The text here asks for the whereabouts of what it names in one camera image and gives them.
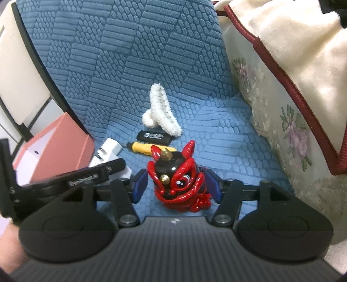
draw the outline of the white power adapter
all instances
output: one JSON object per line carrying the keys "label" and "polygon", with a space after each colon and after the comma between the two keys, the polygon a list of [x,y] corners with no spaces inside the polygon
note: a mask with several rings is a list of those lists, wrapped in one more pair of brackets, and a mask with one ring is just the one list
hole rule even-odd
{"label": "white power adapter", "polygon": [[[121,150],[122,146],[116,140],[107,138],[106,141],[102,144],[101,148],[97,150],[96,154],[93,156],[89,167],[94,167],[108,161],[119,159],[117,155]],[[128,166],[126,166],[123,171],[110,175],[110,180],[115,180],[118,178],[130,179],[132,172],[133,171]]]}

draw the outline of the gold bell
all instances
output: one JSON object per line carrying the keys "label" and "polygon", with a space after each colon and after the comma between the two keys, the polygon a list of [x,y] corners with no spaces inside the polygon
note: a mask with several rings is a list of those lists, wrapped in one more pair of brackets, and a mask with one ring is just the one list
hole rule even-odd
{"label": "gold bell", "polygon": [[170,177],[166,174],[160,176],[160,182],[164,185],[168,185],[170,183]]}
{"label": "gold bell", "polygon": [[172,159],[172,153],[166,148],[163,148],[161,150],[160,156],[161,156],[161,159],[164,161],[169,161]]}

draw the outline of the person's hand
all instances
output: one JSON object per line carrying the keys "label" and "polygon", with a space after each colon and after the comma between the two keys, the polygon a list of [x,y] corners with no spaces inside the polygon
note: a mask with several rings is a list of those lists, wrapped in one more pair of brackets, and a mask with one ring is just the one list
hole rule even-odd
{"label": "person's hand", "polygon": [[8,274],[27,260],[20,245],[18,232],[19,227],[11,222],[0,237],[0,268]]}

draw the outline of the fuzzy white object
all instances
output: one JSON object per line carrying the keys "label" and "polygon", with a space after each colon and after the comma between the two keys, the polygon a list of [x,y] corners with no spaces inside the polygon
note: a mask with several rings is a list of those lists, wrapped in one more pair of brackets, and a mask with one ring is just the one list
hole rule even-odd
{"label": "fuzzy white object", "polygon": [[163,86],[157,83],[152,85],[150,102],[151,108],[143,114],[142,123],[149,128],[161,126],[171,136],[180,137],[183,130],[171,111]]}
{"label": "fuzzy white object", "polygon": [[[102,144],[101,148],[97,151],[95,156],[92,158],[89,167],[94,167],[100,164],[104,164],[108,161],[119,159],[118,154],[122,150],[122,146],[111,138],[107,138]],[[124,170],[117,173],[111,174],[109,176],[110,181],[119,178],[131,178],[133,171],[130,167],[126,166]]]}
{"label": "fuzzy white object", "polygon": [[323,14],[319,0],[233,0],[229,6],[290,77],[339,152],[347,119],[347,28],[338,14]]}

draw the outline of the pink flower print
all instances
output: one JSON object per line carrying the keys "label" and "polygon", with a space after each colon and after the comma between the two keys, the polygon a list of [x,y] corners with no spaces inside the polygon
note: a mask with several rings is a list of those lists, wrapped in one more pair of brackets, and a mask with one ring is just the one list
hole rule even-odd
{"label": "pink flower print", "polygon": [[245,65],[240,64],[238,68],[238,72],[240,74],[240,78],[245,82],[248,83],[248,75],[247,75],[247,68]]}
{"label": "pink flower print", "polygon": [[305,172],[307,166],[312,166],[312,162],[307,155],[307,135],[306,122],[300,113],[294,115],[294,109],[287,105],[287,112],[282,107],[282,129],[285,133],[284,138],[288,140],[289,146],[287,154],[292,155],[291,160],[299,157],[301,167]]}
{"label": "pink flower print", "polygon": [[297,129],[295,126],[295,121],[292,121],[286,133],[288,134],[289,146],[294,148],[296,153],[302,158],[305,158],[307,154],[307,135],[302,129]]}

